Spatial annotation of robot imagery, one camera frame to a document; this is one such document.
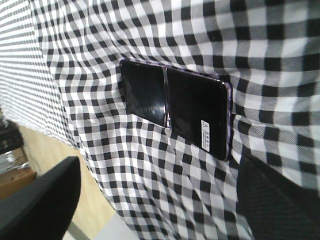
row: cardboard box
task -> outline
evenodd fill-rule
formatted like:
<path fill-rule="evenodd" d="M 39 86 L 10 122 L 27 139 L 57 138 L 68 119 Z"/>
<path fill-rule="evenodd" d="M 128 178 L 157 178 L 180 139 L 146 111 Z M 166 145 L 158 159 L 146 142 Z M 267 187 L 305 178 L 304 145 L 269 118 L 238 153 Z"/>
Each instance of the cardboard box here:
<path fill-rule="evenodd" d="M 32 183 L 37 173 L 30 167 L 14 169 L 0 175 L 0 200 Z"/>

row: phone screen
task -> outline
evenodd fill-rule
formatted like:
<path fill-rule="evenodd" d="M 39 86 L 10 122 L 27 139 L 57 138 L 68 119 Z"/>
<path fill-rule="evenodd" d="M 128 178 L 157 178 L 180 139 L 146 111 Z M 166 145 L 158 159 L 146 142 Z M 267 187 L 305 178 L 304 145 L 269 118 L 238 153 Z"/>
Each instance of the phone screen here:
<path fill-rule="evenodd" d="M 123 60 L 121 78 L 127 108 L 135 115 L 165 126 L 166 96 L 160 66 Z"/>
<path fill-rule="evenodd" d="M 228 154 L 230 86 L 213 78 L 167 70 L 171 128 L 224 160 Z"/>

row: gingham shirt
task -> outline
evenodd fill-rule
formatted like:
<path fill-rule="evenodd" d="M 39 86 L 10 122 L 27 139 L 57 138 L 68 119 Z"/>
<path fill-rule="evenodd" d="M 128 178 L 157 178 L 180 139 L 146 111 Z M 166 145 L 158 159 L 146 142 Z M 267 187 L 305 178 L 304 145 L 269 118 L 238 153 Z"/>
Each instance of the gingham shirt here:
<path fill-rule="evenodd" d="M 250 240 L 242 156 L 320 194 L 319 12 L 316 0 L 1 0 L 1 107 L 77 146 L 140 239 Z M 126 111 L 125 57 L 230 82 L 227 162 Z"/>

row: black screen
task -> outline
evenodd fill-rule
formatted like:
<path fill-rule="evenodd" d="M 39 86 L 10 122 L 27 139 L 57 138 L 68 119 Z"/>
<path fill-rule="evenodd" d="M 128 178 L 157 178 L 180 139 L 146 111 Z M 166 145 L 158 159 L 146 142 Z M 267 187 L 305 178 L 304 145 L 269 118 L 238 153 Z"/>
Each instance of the black screen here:
<path fill-rule="evenodd" d="M 167 80 L 172 130 L 224 160 L 229 113 L 226 85 L 173 69 L 167 70 Z"/>
<path fill-rule="evenodd" d="M 127 108 L 135 115 L 165 126 L 166 96 L 162 68 L 127 60 L 121 61 L 120 65 Z"/>

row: barcode label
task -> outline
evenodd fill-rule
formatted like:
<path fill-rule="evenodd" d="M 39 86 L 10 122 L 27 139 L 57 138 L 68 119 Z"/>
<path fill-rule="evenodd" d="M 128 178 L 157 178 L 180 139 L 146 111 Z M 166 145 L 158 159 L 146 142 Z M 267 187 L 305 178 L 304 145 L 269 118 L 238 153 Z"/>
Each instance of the barcode label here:
<path fill-rule="evenodd" d="M 201 120 L 202 141 L 201 146 L 204 150 L 210 151 L 210 125 L 206 121 Z"/>

